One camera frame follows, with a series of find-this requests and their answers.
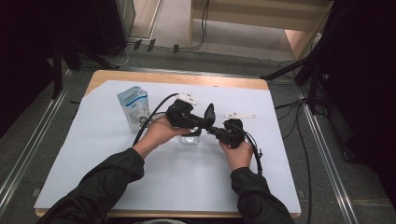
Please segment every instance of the white paper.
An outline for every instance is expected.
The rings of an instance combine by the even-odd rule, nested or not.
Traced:
[[[171,93],[192,92],[198,105],[191,113],[202,117],[213,103],[217,127],[223,127],[223,115],[229,111],[256,115],[242,121],[262,149],[263,175],[289,211],[301,213],[269,91],[129,81],[107,81],[83,98],[35,208],[50,208],[94,166],[132,145],[135,136],[117,99],[117,93],[132,86],[148,92],[151,111]],[[175,99],[159,112],[166,111]],[[257,173],[254,158],[250,169]],[[237,212],[230,173],[215,136],[203,132],[195,146],[181,145],[176,137],[148,155],[145,176],[128,186],[114,209]]]

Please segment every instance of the white table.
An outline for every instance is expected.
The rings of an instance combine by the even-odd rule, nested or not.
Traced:
[[[213,103],[215,126],[229,112],[254,114],[244,128],[262,149],[263,175],[272,193],[293,217],[301,213],[289,162],[266,82],[260,79],[97,71],[87,95],[35,204],[39,216],[75,188],[80,179],[108,156],[130,147],[131,133],[117,93],[132,86],[148,92],[151,110],[174,92],[192,92],[192,113],[203,116]],[[165,111],[175,99],[163,105]],[[257,172],[252,159],[251,170]],[[146,158],[145,176],[130,184],[109,213],[112,217],[239,217],[231,189],[230,168],[213,135],[203,133],[196,146],[172,139]]]

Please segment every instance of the wooden table edge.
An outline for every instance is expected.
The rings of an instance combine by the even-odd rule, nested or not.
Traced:
[[[43,217],[49,209],[36,208],[35,214]],[[291,217],[299,217],[300,213],[290,213]],[[237,212],[185,212],[185,211],[125,211],[111,210],[107,217],[209,217],[209,218],[233,218],[241,217]]]
[[[244,88],[265,91],[268,90],[267,82],[259,78],[219,77],[186,73],[178,74],[98,70],[93,73],[92,79],[90,81],[90,84],[88,85],[85,95],[89,94],[92,90],[99,87],[107,80],[159,82],[213,87]]]

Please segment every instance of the black controller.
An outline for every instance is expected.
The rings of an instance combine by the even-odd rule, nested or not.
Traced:
[[[193,115],[192,110],[193,106],[191,104],[177,99],[168,107],[165,114],[172,126],[187,129],[206,129],[208,133],[215,135],[220,142],[229,145],[231,148],[238,147],[245,140],[242,120],[228,119],[224,121],[224,128],[217,128],[213,126],[216,120],[213,104],[209,105],[203,118]]]

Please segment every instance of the gray floor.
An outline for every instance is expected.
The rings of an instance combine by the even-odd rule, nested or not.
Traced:
[[[172,48],[178,44],[181,48],[187,47],[190,16],[191,1],[163,0],[151,37],[156,39],[155,45]],[[193,47],[201,42],[201,27],[201,20],[193,21]],[[205,44],[199,51],[275,61],[294,60],[283,29],[219,21],[207,21]]]
[[[173,54],[171,49],[154,49],[146,53],[146,47],[129,51],[130,61],[120,70],[133,70],[137,67],[169,69],[178,71],[198,71],[227,74],[230,77],[257,78],[277,70],[279,62],[212,53],[180,52]],[[123,62],[124,56],[112,58]],[[92,73],[101,69],[96,63],[82,57],[83,67],[73,71],[69,89],[52,123],[39,145],[21,183],[7,205],[0,223],[35,223],[38,217],[33,209],[36,197],[31,196],[34,189],[44,185],[50,167],[62,146],[72,123],[78,105],[70,101],[80,101],[90,81]],[[299,99],[297,87],[290,79],[281,77],[269,82],[269,88],[275,105],[283,105]],[[30,135],[50,103],[51,85],[21,115],[8,133],[0,139],[1,170],[3,183],[25,147]],[[287,109],[276,111],[278,116],[287,113]],[[279,122],[282,135],[288,133],[295,119],[295,111]],[[340,143],[334,135],[332,125],[323,116],[318,116],[321,130],[331,150],[336,167],[344,181],[346,190],[354,205],[360,223],[396,223],[396,213],[380,186],[377,175],[365,165],[349,164],[343,160]],[[318,147],[304,114],[299,118],[312,175],[312,221],[311,223],[345,223],[339,204],[335,198],[329,177],[327,176]],[[296,223],[306,223],[308,211],[308,183],[305,156],[299,134],[296,129],[284,140],[290,161],[290,168],[296,190],[302,193],[300,203],[302,214],[295,218]]]

